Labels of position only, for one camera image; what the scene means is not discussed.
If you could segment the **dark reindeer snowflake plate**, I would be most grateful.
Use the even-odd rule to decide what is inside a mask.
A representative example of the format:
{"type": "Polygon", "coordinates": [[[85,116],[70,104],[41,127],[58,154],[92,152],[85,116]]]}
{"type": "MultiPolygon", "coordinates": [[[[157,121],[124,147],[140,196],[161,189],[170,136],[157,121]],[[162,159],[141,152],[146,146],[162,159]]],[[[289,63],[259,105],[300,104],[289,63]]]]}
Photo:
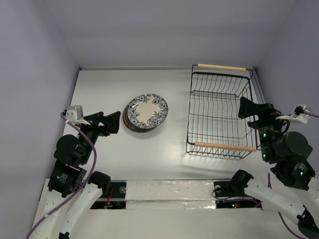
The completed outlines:
{"type": "Polygon", "coordinates": [[[153,128],[138,128],[136,126],[134,126],[133,124],[130,123],[130,121],[128,120],[128,117],[127,117],[127,113],[126,112],[123,112],[123,115],[122,115],[122,119],[123,119],[123,123],[124,125],[131,131],[134,131],[134,132],[140,132],[140,133],[144,133],[144,132],[149,132],[151,130],[153,130],[153,128]]]}

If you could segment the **blue white floral plate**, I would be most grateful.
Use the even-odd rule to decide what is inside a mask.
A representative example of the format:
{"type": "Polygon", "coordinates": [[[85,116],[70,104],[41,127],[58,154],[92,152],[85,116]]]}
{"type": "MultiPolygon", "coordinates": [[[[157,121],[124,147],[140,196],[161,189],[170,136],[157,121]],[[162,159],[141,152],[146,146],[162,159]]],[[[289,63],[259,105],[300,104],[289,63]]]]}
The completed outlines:
{"type": "Polygon", "coordinates": [[[127,105],[129,122],[140,129],[153,129],[161,125],[168,115],[168,104],[157,94],[142,94],[127,105]]]}

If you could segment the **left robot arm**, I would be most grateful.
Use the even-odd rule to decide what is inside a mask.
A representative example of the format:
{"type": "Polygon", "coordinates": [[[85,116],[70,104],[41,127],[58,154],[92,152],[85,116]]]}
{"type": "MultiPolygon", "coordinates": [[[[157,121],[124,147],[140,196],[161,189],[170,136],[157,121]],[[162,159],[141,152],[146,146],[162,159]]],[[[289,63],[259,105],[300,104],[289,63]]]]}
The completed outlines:
{"type": "Polygon", "coordinates": [[[60,114],[78,134],[66,134],[56,143],[43,215],[28,239],[72,239],[96,200],[111,194],[111,177],[95,170],[95,143],[99,137],[118,133],[120,116],[120,111],[84,116],[81,106],[70,106],[60,114]]]}

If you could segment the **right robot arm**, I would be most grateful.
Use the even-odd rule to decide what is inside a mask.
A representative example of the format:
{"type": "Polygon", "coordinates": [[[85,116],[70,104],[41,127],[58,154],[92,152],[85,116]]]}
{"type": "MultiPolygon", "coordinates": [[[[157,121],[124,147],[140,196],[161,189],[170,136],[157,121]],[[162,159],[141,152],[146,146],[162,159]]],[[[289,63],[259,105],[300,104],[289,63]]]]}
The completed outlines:
{"type": "Polygon", "coordinates": [[[305,105],[297,105],[291,115],[284,115],[270,103],[256,104],[241,97],[238,117],[245,119],[257,116],[258,120],[247,125],[259,134],[263,161],[272,164],[271,172],[301,200],[292,204],[287,198],[268,187],[260,186],[256,178],[244,170],[238,170],[231,178],[229,189],[234,195],[250,196],[273,209],[297,225],[299,231],[309,239],[319,237],[319,180],[308,162],[313,151],[305,136],[288,131],[290,122],[306,124],[311,113],[305,105]]]}

